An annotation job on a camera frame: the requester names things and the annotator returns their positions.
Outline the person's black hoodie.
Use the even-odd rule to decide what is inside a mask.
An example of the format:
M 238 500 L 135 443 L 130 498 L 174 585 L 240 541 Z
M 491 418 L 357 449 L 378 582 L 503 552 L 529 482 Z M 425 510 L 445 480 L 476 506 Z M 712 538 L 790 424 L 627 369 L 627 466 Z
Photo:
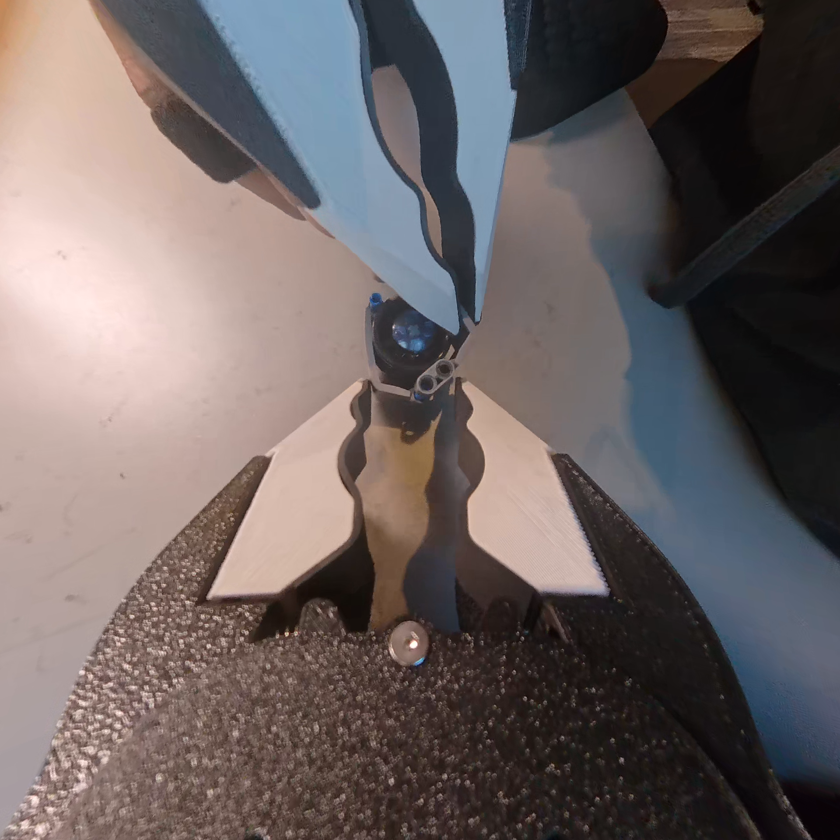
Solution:
M 678 261 L 838 147 L 839 3 L 763 2 L 763 32 L 651 130 L 673 178 Z M 838 184 L 688 304 L 700 343 L 793 513 L 839 544 Z

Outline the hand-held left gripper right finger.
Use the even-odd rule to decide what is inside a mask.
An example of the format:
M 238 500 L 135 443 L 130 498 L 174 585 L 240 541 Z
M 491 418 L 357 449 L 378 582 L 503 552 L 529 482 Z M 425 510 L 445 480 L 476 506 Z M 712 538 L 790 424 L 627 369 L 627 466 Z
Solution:
M 456 417 L 458 467 L 468 482 L 456 583 L 477 621 L 496 602 L 524 622 L 549 596 L 608 597 L 551 447 L 464 380 Z

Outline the person's right hand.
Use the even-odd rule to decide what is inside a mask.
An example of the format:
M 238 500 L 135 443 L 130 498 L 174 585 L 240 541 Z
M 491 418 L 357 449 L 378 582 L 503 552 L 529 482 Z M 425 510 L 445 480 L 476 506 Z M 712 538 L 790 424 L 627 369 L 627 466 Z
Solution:
M 321 234 L 326 235 L 329 238 L 333 238 L 333 235 L 320 225 L 317 219 L 311 215 L 309 210 L 300 204 L 298 199 L 263 167 L 259 165 L 256 166 L 247 173 L 241 175 L 236 180 L 236 183 L 251 191 L 263 201 L 277 207 L 284 214 L 297 220 L 305 221 L 317 229 Z

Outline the grey curved toy panel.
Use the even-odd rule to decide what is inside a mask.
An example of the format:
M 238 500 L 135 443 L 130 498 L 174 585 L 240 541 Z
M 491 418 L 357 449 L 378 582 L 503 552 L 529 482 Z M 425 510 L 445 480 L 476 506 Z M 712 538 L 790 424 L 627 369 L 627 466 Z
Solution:
M 450 333 L 399 297 L 371 295 L 364 344 L 374 389 L 415 403 L 433 399 L 456 378 L 459 353 L 475 327 L 465 317 Z

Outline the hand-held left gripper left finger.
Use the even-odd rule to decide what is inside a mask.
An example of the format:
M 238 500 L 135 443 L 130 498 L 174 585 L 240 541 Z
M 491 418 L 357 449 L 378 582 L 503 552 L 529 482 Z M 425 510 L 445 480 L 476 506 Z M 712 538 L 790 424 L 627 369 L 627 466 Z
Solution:
M 370 420 L 371 384 L 360 380 L 270 450 L 208 602 L 265 602 L 264 626 L 292 628 L 306 603 L 326 599 L 349 630 L 367 630 L 375 571 L 356 480 Z

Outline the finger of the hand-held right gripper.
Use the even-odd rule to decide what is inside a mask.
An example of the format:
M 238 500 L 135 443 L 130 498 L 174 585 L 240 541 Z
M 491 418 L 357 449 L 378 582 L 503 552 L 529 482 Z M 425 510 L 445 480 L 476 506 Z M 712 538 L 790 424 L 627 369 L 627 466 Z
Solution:
M 502 1 L 370 1 L 364 9 L 410 91 L 423 183 L 462 314 L 480 320 L 516 104 Z
M 312 216 L 424 316 L 460 329 L 424 199 L 388 154 L 358 2 L 199 2 L 321 197 Z

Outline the black toy lens assembly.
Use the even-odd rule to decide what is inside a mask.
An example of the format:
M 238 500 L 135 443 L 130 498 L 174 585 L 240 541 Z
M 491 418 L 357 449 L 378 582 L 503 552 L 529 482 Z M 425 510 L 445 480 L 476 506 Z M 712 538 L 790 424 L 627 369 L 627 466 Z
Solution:
M 458 368 L 453 337 L 400 297 L 371 294 L 364 339 L 370 380 L 401 442 L 418 443 L 443 410 Z

